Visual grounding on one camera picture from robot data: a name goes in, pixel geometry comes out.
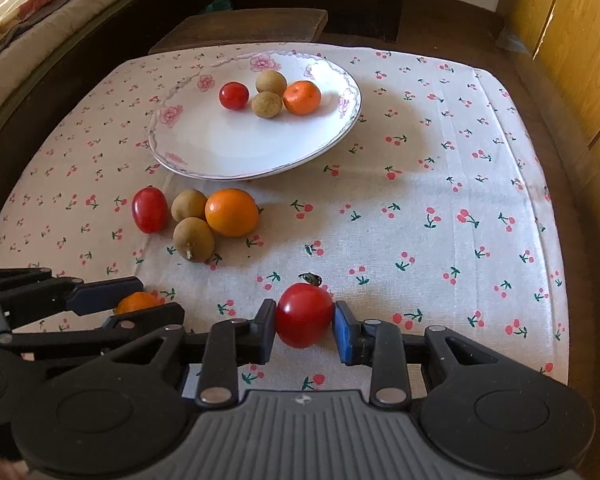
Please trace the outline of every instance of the red tomato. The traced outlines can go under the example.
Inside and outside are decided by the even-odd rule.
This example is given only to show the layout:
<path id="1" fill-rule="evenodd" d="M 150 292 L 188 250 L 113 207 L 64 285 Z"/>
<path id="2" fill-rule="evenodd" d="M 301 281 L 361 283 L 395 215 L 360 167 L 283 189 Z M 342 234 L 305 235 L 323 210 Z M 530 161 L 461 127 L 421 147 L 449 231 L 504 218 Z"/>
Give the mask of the red tomato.
<path id="1" fill-rule="evenodd" d="M 167 199 L 157 187 L 145 187 L 138 191 L 131 202 L 134 222 L 143 233 L 160 231 L 169 219 Z"/>
<path id="2" fill-rule="evenodd" d="M 320 341 L 333 318 L 333 299 L 320 288 L 322 279 L 300 274 L 307 283 L 295 283 L 282 293 L 276 307 L 276 332 L 292 348 L 307 348 Z"/>
<path id="3" fill-rule="evenodd" d="M 229 110 L 244 108 L 249 100 L 249 89 L 242 83 L 231 81 L 220 89 L 218 94 L 220 104 Z"/>

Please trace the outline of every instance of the wooden stool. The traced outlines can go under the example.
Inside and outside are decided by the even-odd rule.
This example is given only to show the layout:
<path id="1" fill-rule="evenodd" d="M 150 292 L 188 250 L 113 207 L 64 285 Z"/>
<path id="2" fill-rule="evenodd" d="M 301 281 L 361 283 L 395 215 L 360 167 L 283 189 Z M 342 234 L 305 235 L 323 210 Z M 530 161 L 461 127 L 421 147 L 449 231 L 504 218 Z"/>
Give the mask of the wooden stool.
<path id="1" fill-rule="evenodd" d="M 189 16 L 149 54 L 199 46 L 267 41 L 315 41 L 327 23 L 321 9 L 221 10 Z"/>

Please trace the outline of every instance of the floral plate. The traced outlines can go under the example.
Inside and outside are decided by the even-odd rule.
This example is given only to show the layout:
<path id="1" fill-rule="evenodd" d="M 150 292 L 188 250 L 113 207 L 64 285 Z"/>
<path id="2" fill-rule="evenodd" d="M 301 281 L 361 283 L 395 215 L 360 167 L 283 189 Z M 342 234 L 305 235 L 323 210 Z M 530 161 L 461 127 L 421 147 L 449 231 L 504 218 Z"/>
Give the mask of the floral plate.
<path id="1" fill-rule="evenodd" d="M 279 70 L 289 83 L 312 80 L 322 93 L 318 109 L 295 116 L 257 117 L 220 105 L 218 91 L 239 81 L 256 94 L 263 70 Z M 291 52 L 245 54 L 204 67 L 171 89 L 149 124 L 149 147 L 175 173 L 206 180 L 246 180 L 290 170 L 326 152 L 349 132 L 362 97 L 353 77 L 326 59 Z"/>

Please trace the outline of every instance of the gray gripper base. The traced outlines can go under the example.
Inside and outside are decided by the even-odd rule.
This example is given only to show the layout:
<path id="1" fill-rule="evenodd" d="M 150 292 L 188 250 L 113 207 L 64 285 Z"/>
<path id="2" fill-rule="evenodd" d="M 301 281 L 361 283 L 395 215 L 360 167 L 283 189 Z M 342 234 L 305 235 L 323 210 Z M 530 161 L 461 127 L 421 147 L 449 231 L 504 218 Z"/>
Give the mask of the gray gripper base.
<path id="1" fill-rule="evenodd" d="M 423 441 L 408 415 L 372 408 L 359 391 L 251 390 L 240 406 L 201 415 L 183 443 L 169 456 L 125 478 L 475 480 L 487 477 L 442 458 Z M 554 476 L 556 480 L 578 478 L 571 471 Z"/>

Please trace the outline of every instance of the small orange fruit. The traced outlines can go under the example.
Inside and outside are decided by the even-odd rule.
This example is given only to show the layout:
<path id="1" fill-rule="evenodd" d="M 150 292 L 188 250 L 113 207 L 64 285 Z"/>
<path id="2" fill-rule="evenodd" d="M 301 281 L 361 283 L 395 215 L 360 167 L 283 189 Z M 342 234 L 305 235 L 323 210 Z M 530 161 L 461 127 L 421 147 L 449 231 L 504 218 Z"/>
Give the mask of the small orange fruit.
<path id="1" fill-rule="evenodd" d="M 156 298 L 148 292 L 134 292 L 118 303 L 114 313 L 116 315 L 127 314 L 128 312 L 135 312 L 136 310 L 151 308 L 152 306 L 158 305 L 160 305 L 160 298 Z"/>
<path id="2" fill-rule="evenodd" d="M 246 191 L 221 189 L 206 201 L 205 217 L 209 227 L 222 236 L 244 236 L 258 225 L 258 206 Z"/>
<path id="3" fill-rule="evenodd" d="M 282 94 L 282 102 L 287 110 L 296 115 L 307 115 L 319 105 L 322 95 L 320 89 L 311 81 L 296 81 Z"/>

